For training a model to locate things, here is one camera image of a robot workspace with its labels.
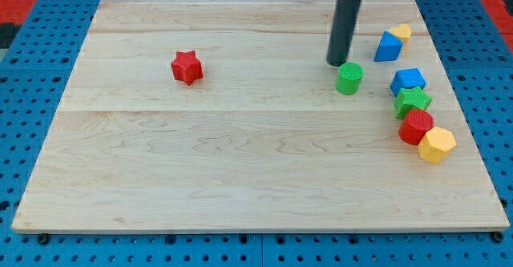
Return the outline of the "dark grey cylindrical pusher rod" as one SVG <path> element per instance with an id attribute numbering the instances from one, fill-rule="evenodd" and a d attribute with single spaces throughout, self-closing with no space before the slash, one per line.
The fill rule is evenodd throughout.
<path id="1" fill-rule="evenodd" d="M 361 0 L 336 0 L 326 61 L 333 67 L 346 62 Z"/>

